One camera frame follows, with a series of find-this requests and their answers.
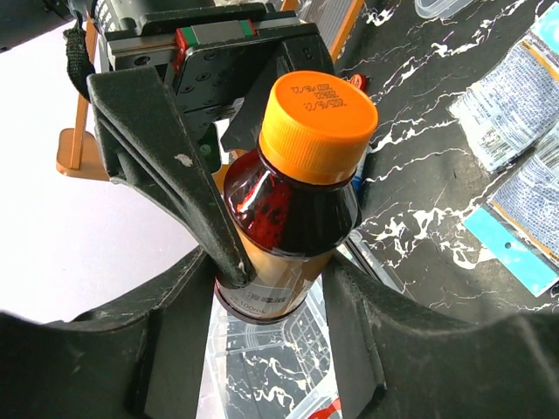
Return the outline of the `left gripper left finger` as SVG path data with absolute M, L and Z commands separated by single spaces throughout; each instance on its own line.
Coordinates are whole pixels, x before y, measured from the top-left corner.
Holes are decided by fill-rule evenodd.
M 3 313 L 2 417 L 195 417 L 215 270 L 195 249 L 70 322 Z

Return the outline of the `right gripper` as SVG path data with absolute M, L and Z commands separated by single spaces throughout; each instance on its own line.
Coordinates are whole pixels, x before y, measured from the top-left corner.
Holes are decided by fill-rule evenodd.
M 255 271 L 195 140 L 227 119 L 224 151 L 255 148 L 279 77 L 335 72 L 317 26 L 263 3 L 89 1 L 86 11 L 104 56 L 105 73 L 86 82 L 106 169 L 183 223 L 226 287 L 249 285 Z

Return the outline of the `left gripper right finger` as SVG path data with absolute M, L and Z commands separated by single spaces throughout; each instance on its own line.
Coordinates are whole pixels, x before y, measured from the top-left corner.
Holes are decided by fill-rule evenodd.
M 557 417 L 556 315 L 473 325 L 407 299 L 339 254 L 322 284 L 344 417 Z

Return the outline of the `clear plastic storage box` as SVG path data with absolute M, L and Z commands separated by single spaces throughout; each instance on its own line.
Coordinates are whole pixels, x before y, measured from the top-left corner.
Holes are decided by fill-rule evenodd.
M 322 284 L 284 321 L 253 325 L 212 307 L 199 418 L 308 418 L 337 397 Z

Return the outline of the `brown bottle orange cap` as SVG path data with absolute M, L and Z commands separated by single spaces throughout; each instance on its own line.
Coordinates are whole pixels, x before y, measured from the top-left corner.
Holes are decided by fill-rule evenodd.
M 224 204 L 254 269 L 245 285 L 216 280 L 232 315 L 270 324 L 300 307 L 361 221 L 352 181 L 377 123 L 369 96 L 334 75 L 297 71 L 274 82 L 256 148 L 224 178 Z

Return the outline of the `blue sachet pack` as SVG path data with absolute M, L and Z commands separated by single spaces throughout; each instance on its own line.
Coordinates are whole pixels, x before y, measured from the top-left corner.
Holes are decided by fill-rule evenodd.
M 558 122 L 558 3 L 448 107 L 481 165 L 494 172 Z
M 558 128 L 466 220 L 532 295 L 558 282 Z

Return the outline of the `blue white bandage roll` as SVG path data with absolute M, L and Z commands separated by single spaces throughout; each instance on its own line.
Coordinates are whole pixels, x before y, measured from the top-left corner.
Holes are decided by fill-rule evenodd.
M 365 160 L 361 159 L 355 169 L 355 173 L 351 181 L 352 188 L 357 196 L 360 194 L 360 190 L 363 183 L 364 164 L 365 164 Z

